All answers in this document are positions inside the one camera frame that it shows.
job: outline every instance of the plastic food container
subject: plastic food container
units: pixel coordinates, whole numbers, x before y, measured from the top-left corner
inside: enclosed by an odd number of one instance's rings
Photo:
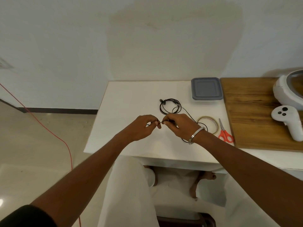
[[[216,103],[223,99],[220,79],[217,77],[194,78],[191,80],[192,99],[196,103]]]

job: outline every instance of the tiled floor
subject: tiled floor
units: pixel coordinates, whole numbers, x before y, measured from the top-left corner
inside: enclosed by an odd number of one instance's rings
[[[70,170],[66,146],[39,125],[30,114],[23,114],[0,103],[0,219],[30,203]],[[42,114],[35,116],[69,145],[74,165],[85,160],[83,153],[94,115]],[[197,172],[156,168],[159,184],[151,188],[157,215],[195,218],[195,212],[213,216],[223,226],[224,208],[195,201],[188,189]],[[97,226],[110,172],[81,215],[82,226]]]

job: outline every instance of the white pants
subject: white pants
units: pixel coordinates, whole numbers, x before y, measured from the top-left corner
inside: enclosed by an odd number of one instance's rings
[[[156,227],[156,211],[149,192],[154,172],[135,158],[119,156],[108,179],[98,227]],[[202,179],[199,199],[225,207],[225,226],[279,226],[240,187],[230,175]]]

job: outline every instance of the white game controller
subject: white game controller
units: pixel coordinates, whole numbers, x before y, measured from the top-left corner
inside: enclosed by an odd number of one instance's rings
[[[282,105],[271,112],[274,120],[284,122],[295,141],[303,141],[303,128],[297,109],[292,106]]]

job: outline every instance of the white table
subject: white table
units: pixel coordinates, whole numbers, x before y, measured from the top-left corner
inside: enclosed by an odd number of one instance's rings
[[[179,100],[194,119],[204,115],[217,120],[220,118],[224,128],[231,133],[224,101],[214,104],[193,102],[190,81],[110,81],[84,152],[96,152],[139,115],[152,114],[162,121],[164,115],[159,111],[159,99],[169,98]],[[172,102],[165,106],[169,110],[174,107]],[[208,122],[207,125],[211,129],[212,123]],[[242,150],[279,168],[303,169],[303,153],[300,152]],[[149,137],[131,143],[121,154],[137,157],[143,164],[153,166],[213,171],[222,169],[208,151],[199,145],[182,142],[165,125]]]

